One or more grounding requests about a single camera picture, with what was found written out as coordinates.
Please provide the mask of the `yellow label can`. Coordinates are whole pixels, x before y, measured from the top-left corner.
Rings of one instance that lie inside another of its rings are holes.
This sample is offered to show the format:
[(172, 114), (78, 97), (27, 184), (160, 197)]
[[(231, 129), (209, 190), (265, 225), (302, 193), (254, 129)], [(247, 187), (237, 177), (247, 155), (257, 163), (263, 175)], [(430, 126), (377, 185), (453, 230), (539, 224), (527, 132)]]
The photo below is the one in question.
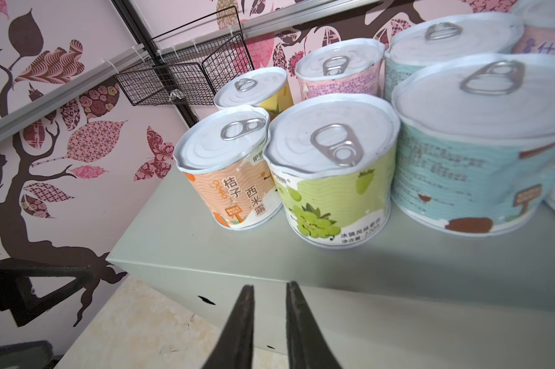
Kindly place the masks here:
[(218, 109), (260, 107), (271, 120), (294, 105), (288, 73), (280, 67), (257, 69), (234, 78), (216, 93), (213, 102)]

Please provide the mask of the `green label can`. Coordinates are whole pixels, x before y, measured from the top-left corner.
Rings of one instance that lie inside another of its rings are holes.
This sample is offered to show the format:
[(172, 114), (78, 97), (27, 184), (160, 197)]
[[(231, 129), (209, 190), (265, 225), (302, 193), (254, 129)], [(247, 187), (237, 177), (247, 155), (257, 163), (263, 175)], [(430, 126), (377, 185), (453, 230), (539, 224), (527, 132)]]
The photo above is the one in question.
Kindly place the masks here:
[(341, 250), (383, 230), (400, 128), (389, 102), (344, 93), (300, 102), (270, 123), (263, 156), (296, 235)]

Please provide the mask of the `aluminium rail back wall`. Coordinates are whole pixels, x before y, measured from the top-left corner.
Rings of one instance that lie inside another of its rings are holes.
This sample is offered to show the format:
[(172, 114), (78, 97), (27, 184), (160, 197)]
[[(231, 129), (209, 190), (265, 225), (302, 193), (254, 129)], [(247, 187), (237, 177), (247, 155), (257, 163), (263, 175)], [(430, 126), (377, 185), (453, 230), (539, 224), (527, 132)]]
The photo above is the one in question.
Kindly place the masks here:
[(350, 11), (351, 9), (363, 6), (376, 6), (380, 5), (380, 3), (382, 3), (382, 1), (376, 0), (304, 1), (285, 9), (262, 15), (253, 20), (238, 23), (235, 26), (219, 29), (208, 35), (194, 36), (184, 42), (170, 44), (167, 48), (162, 49), (161, 53), (166, 54), (174, 52), (175, 50), (179, 51), (197, 45), (200, 42), (206, 42), (224, 35), (233, 35), (237, 31), (240, 31), (245, 39), (254, 38), (337, 15), (342, 12)]

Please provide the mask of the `pink can white lid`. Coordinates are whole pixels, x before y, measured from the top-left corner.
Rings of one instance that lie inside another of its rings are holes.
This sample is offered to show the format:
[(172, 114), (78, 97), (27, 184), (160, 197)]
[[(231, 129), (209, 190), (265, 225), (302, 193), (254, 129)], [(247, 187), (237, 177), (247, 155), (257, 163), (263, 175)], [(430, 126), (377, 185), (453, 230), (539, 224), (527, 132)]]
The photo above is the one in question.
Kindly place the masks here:
[(521, 0), (510, 13), (524, 24), (523, 36), (512, 53), (555, 55), (555, 0)]

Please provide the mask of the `orange label can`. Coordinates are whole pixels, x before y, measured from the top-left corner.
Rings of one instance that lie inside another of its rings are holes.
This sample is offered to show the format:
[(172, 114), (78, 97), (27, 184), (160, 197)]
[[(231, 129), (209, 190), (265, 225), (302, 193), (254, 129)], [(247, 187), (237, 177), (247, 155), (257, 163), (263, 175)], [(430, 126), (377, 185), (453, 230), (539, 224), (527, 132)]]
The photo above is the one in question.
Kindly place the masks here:
[(176, 145), (176, 166), (225, 229), (255, 228), (283, 204), (263, 150), (270, 115), (260, 107), (222, 109), (189, 129)]

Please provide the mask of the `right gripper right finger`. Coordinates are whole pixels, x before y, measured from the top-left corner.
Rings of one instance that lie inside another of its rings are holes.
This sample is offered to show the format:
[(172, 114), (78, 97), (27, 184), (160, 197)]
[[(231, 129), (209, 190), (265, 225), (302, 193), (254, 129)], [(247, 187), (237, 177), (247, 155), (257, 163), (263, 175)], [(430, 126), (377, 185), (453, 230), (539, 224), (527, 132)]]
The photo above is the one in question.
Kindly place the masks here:
[(296, 281), (286, 287), (286, 337), (290, 368), (342, 369)]

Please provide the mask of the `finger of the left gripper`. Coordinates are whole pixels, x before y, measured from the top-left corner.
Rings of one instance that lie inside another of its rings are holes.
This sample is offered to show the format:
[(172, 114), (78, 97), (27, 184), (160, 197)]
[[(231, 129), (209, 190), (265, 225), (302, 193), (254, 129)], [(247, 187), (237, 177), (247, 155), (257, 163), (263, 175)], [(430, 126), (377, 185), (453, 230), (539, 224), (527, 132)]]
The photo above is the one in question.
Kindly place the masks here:
[[(31, 278), (71, 278), (64, 286), (38, 297)], [(88, 267), (54, 266), (34, 261), (8, 258), (0, 261), (0, 312), (10, 311), (22, 327), (50, 308), (74, 295), (94, 278)]]
[(44, 368), (53, 359), (48, 341), (0, 346), (0, 368)]

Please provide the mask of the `grey metal cabinet box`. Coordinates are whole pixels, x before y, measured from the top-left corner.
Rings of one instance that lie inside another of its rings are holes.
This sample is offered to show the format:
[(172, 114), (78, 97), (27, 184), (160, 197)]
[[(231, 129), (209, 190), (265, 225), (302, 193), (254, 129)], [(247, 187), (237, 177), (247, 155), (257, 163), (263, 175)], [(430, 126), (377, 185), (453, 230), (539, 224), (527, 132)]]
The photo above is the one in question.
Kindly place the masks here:
[(284, 353), (296, 281), (345, 368), (555, 368), (555, 212), (506, 235), (468, 238), (394, 209), (361, 246), (308, 244), (285, 215), (225, 230), (173, 171), (108, 259), (212, 324), (254, 286), (254, 342)]

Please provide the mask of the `aluminium rail left wall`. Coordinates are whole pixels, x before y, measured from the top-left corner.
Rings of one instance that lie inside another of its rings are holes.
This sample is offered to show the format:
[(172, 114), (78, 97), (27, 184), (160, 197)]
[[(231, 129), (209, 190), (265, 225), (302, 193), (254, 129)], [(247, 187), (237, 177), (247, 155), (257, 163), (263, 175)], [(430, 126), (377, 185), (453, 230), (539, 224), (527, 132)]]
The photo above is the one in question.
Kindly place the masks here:
[(0, 119), (0, 143), (83, 92), (90, 90), (91, 87), (99, 85), (102, 81), (147, 57), (148, 52), (144, 45), (133, 46), (110, 60), (102, 60), (99, 66), (83, 73), (80, 77), (74, 78), (71, 82), (61, 85), (38, 100), (30, 102), (13, 113), (9, 113), (6, 117)]

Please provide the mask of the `aluminium rail wall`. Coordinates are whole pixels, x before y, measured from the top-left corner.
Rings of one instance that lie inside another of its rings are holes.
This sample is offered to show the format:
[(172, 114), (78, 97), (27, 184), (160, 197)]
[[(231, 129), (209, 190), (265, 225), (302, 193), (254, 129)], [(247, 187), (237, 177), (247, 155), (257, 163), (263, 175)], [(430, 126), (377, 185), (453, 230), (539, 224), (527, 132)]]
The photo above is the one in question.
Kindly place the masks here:
[(110, 60), (102, 60), (99, 66), (83, 73), (80, 77), (74, 78), (71, 82), (61, 85), (38, 100), (30, 102), (13, 113), (9, 113), (6, 117), (0, 119), (0, 143), (83, 92), (90, 90), (91, 87), (99, 85), (102, 81), (147, 57), (148, 52), (144, 45), (133, 46)]
[(376, 6), (380, 5), (380, 3), (382, 3), (382, 1), (376, 0), (304, 1), (285, 9), (262, 15), (253, 20), (238, 23), (235, 26), (219, 29), (208, 35), (194, 36), (184, 42), (170, 44), (167, 48), (162, 49), (161, 53), (166, 54), (174, 52), (175, 50), (179, 51), (197, 45), (200, 42), (206, 42), (224, 35), (233, 35), (237, 31), (240, 31), (245, 39), (254, 38), (337, 15), (342, 12), (350, 11), (351, 9), (363, 6)]

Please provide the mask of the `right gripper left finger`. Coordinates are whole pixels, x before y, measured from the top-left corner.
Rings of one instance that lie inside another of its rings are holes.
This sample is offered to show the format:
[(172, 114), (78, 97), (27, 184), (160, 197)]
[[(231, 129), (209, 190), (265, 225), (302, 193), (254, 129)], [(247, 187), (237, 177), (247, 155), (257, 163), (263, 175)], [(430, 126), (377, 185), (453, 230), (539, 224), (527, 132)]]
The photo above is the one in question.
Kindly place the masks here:
[(251, 369), (254, 357), (254, 286), (246, 285), (234, 304), (203, 369)]

